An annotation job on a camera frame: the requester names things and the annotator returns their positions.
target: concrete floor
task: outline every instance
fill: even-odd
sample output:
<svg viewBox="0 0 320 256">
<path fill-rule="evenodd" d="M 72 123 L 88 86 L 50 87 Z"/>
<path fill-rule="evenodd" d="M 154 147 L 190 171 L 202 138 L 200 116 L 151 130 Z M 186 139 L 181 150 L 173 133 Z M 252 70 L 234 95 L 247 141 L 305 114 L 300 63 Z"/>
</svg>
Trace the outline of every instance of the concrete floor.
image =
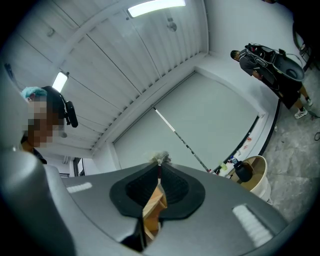
<svg viewBox="0 0 320 256">
<path fill-rule="evenodd" d="M 315 67 L 306 71 L 303 82 L 313 105 L 307 110 L 320 116 L 320 71 Z M 320 118 L 311 120 L 308 114 L 295 119 L 295 107 L 288 110 L 281 104 L 276 125 L 270 142 L 263 154 L 268 163 L 267 178 L 271 185 L 273 206 L 288 220 L 292 221 L 306 213 L 320 187 Z"/>
</svg>

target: shorts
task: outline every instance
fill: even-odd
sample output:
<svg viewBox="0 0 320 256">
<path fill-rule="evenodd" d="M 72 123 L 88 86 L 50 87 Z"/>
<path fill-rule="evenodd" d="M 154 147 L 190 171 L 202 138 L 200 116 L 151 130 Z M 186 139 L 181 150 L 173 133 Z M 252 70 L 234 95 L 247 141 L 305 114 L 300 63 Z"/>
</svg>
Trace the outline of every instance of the shorts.
<svg viewBox="0 0 320 256">
<path fill-rule="evenodd" d="M 276 80 L 271 85 L 268 81 L 263 81 L 283 102 L 287 109 L 290 109 L 300 98 L 299 90 L 303 86 L 302 82 L 294 81 L 282 74 L 275 76 Z"/>
</svg>

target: black rubber seal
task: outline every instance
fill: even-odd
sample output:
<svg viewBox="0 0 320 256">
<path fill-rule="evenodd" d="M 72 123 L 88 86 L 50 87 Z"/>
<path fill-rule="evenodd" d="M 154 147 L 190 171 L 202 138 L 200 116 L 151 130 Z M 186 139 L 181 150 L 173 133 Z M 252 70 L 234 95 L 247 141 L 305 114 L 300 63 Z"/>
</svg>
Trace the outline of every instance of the black rubber seal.
<svg viewBox="0 0 320 256">
<path fill-rule="evenodd" d="M 143 208 L 158 185 L 159 168 L 167 201 L 167 208 L 159 214 L 160 222 L 185 219 L 203 203 L 206 191 L 196 178 L 168 164 L 152 163 L 111 187 L 110 199 L 122 215 L 142 220 Z"/>
</svg>

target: hair net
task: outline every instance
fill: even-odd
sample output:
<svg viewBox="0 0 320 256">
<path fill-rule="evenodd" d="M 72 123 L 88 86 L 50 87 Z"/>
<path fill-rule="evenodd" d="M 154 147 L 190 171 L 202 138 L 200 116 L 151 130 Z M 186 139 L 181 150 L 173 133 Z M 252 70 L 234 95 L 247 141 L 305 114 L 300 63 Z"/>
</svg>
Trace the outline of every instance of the hair net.
<svg viewBox="0 0 320 256">
<path fill-rule="evenodd" d="M 26 87 L 21 92 L 24 98 L 30 97 L 31 94 L 35 94 L 35 97 L 47 96 L 47 91 L 39 87 Z"/>
</svg>

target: white sneaker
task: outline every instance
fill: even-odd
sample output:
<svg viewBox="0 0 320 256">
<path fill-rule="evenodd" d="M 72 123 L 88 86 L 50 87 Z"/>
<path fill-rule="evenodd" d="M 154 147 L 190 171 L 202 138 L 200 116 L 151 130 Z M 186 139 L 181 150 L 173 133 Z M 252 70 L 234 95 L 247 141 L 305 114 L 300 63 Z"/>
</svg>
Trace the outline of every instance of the white sneaker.
<svg viewBox="0 0 320 256">
<path fill-rule="evenodd" d="M 309 107 L 311 107 L 312 104 L 313 104 L 312 100 L 309 98 L 309 99 L 307 100 L 307 102 L 308 102 Z"/>
<path fill-rule="evenodd" d="M 308 114 L 308 111 L 303 108 L 303 111 L 300 111 L 300 109 L 298 110 L 298 112 L 296 114 L 294 114 L 295 119 L 299 119 L 302 118 L 304 116 L 306 116 Z"/>
</svg>

